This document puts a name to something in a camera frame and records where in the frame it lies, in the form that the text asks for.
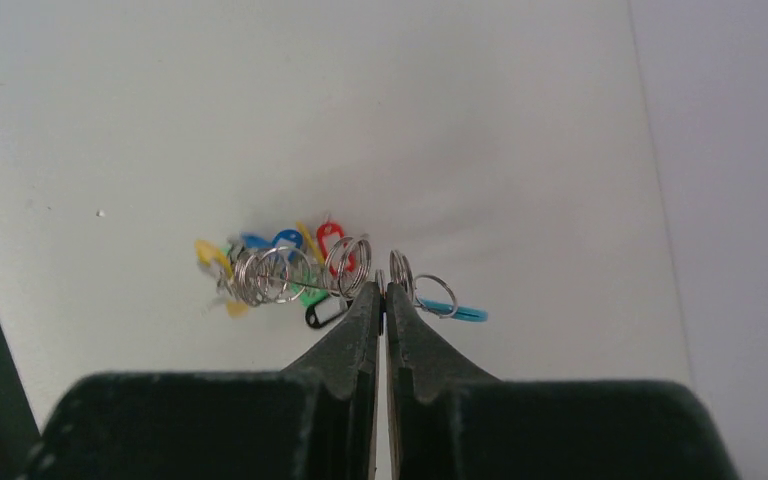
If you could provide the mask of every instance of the yellow key tag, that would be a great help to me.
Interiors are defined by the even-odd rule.
[[[218,263],[225,271],[225,277],[231,278],[231,262],[216,245],[207,240],[196,240],[196,255],[199,261],[205,265],[210,266],[213,262]]]
[[[249,311],[249,306],[242,302],[225,302],[225,310],[231,318],[242,317]]]

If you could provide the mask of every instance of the key tag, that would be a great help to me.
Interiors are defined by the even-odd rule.
[[[316,230],[316,239],[319,241],[319,248],[322,250],[322,254],[326,257],[334,245],[337,245],[337,242],[345,236],[346,234],[343,232],[343,227],[330,220],[320,225]],[[343,243],[343,246],[348,246],[348,242]],[[331,275],[337,276],[337,270],[333,266],[330,266],[329,270],[331,271]],[[349,272],[355,270],[355,255],[353,253],[349,255],[349,262],[346,266],[346,270]]]
[[[272,239],[272,247],[294,247],[301,250],[304,245],[304,236],[292,228],[282,230]],[[292,262],[296,259],[296,252],[290,252],[287,261]]]
[[[231,278],[231,275],[233,274],[231,262],[228,261],[228,257],[222,250],[206,240],[196,240],[195,247],[196,256],[198,257],[199,262],[207,266],[215,264],[220,266],[222,271],[220,281],[225,281]],[[243,316],[249,309],[249,306],[242,302],[235,302],[227,299],[221,299],[220,302],[225,303],[225,309],[228,312],[228,316],[231,318]]]
[[[253,233],[240,234],[240,240],[243,241],[246,248],[272,248],[272,242]]]
[[[305,323],[307,323],[308,327],[319,330],[340,318],[349,310],[349,306],[351,306],[351,303],[344,307],[343,300],[340,297],[328,295],[307,307],[307,310],[305,310]]]

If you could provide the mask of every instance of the white surface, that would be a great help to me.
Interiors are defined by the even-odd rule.
[[[697,392],[768,479],[768,1],[632,1]]]
[[[277,369],[193,240],[330,209],[447,279],[504,378],[688,366],[623,0],[0,0],[0,319],[38,421],[107,369]],[[103,210],[104,217],[96,212]]]

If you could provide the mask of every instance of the green key tag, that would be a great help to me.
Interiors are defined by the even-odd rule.
[[[316,284],[316,280],[316,274],[313,272],[308,272],[308,275],[305,276],[305,283]],[[298,292],[302,289],[300,285],[291,285],[290,288],[292,288],[294,292]],[[311,305],[319,303],[323,298],[327,296],[328,292],[325,290],[307,287],[304,293],[302,293],[302,295],[299,297],[299,301],[302,302],[302,305],[304,305],[305,308],[307,308]]]

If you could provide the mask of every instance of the white table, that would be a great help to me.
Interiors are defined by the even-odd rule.
[[[91,372],[297,357],[299,305],[203,313],[193,240],[326,209],[488,309],[429,321],[497,376],[689,381],[625,1],[0,0],[0,320],[39,423]]]

